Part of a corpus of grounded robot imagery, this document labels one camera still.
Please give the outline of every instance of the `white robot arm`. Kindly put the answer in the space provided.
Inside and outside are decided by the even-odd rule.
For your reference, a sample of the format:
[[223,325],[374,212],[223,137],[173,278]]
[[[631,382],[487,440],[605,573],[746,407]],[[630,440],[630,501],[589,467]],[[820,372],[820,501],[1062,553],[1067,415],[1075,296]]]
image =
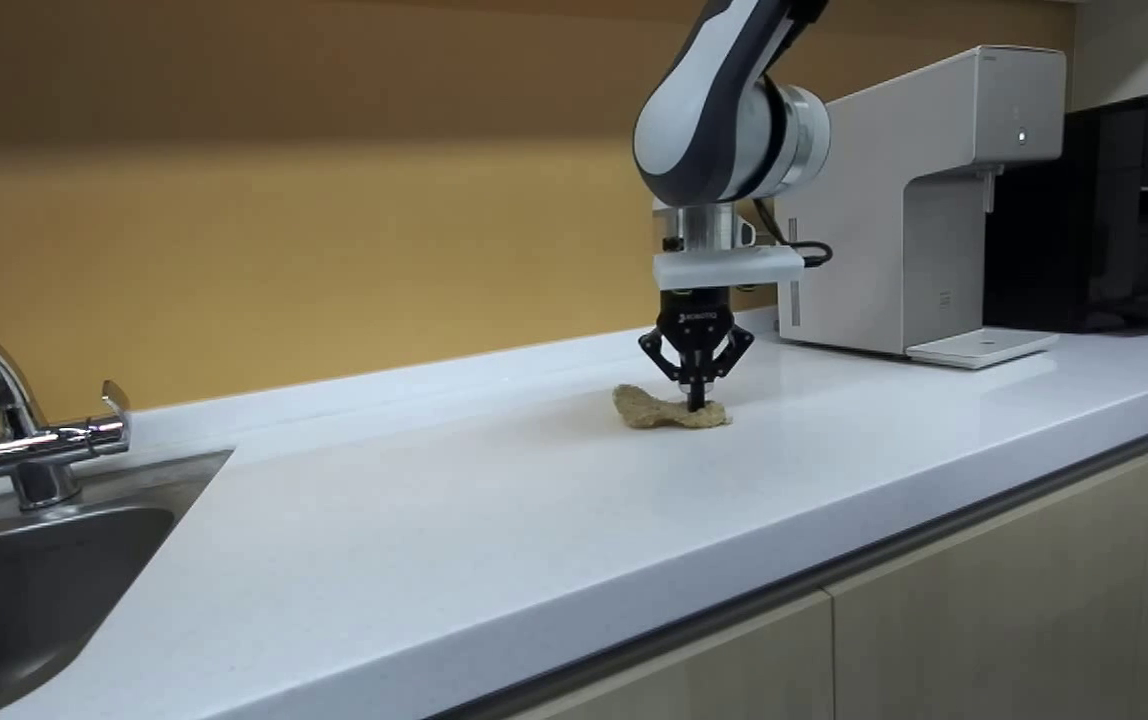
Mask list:
[[732,202],[782,194],[826,169],[826,102],[806,87],[768,81],[768,69],[815,24],[826,4],[709,0],[679,59],[640,111],[636,169],[669,225],[660,263],[686,253],[686,278],[655,270],[660,315],[640,348],[669,378],[690,386],[690,407],[701,407],[704,386],[729,375],[751,343],[751,332],[732,325],[729,287],[760,283],[765,268],[800,268],[783,247],[746,255]]

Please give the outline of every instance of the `cable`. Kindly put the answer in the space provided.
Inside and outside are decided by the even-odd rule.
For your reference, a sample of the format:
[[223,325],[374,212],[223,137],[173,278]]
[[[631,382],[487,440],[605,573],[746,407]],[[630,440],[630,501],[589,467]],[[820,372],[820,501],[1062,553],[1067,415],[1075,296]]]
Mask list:
[[765,200],[758,200],[758,216],[775,244],[787,244],[806,255],[806,268],[820,268],[820,263],[835,261],[835,247],[826,239],[787,239],[775,225],[775,212]]

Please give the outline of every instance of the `black coffee machine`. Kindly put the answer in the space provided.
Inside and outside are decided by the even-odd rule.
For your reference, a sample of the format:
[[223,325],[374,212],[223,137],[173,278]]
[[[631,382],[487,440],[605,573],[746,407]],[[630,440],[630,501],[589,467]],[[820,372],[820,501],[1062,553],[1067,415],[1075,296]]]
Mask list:
[[995,179],[983,325],[1148,325],[1148,96],[1074,111],[1062,159]]

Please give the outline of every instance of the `white countertop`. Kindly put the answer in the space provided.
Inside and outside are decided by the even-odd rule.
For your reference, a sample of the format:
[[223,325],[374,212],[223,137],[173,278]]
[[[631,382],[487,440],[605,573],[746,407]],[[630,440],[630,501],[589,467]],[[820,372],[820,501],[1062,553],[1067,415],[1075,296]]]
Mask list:
[[142,415],[238,444],[4,714],[429,714],[1148,437],[1148,334],[993,372],[760,343],[716,432],[630,432],[636,332]]

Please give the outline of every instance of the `white appliance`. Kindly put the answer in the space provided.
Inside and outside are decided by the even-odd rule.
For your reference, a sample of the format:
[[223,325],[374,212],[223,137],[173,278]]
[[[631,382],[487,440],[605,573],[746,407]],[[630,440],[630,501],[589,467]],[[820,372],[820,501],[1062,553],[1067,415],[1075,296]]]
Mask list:
[[974,46],[828,114],[828,169],[782,216],[832,261],[782,283],[782,334],[957,369],[1049,348],[1057,334],[979,329],[983,212],[1004,164],[1062,156],[1063,56]]

